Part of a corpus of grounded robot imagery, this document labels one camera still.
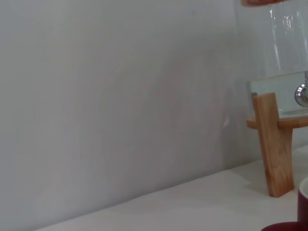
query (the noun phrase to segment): metal spigot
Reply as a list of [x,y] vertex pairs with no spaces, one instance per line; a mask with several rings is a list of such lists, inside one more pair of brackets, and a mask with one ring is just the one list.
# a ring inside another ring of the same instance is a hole
[[305,71],[305,84],[296,89],[294,98],[302,107],[308,107],[308,71]]

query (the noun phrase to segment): wooden stand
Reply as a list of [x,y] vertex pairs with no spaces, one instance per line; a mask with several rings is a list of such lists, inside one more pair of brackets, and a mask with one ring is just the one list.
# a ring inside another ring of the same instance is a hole
[[279,119],[275,93],[253,99],[256,117],[247,120],[257,129],[269,195],[280,197],[294,189],[292,173],[292,132],[308,126],[308,117]]

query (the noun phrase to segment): red mug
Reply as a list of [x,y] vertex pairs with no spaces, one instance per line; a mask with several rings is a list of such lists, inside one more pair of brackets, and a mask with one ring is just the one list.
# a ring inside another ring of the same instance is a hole
[[285,222],[267,226],[262,231],[308,231],[308,178],[299,185],[297,222]]

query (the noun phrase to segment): wooden shelf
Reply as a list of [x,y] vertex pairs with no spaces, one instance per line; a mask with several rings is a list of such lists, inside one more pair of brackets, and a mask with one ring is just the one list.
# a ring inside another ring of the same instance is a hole
[[[247,127],[252,129],[258,129],[255,117],[250,117],[246,120]],[[279,129],[290,129],[290,128],[304,128],[308,127],[308,116],[300,118],[290,118],[290,119],[279,119],[278,120]]]

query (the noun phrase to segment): white wall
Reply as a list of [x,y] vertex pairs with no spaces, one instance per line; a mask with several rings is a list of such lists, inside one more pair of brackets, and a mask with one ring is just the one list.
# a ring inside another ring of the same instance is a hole
[[240,60],[231,0],[0,1],[0,230],[259,158]]

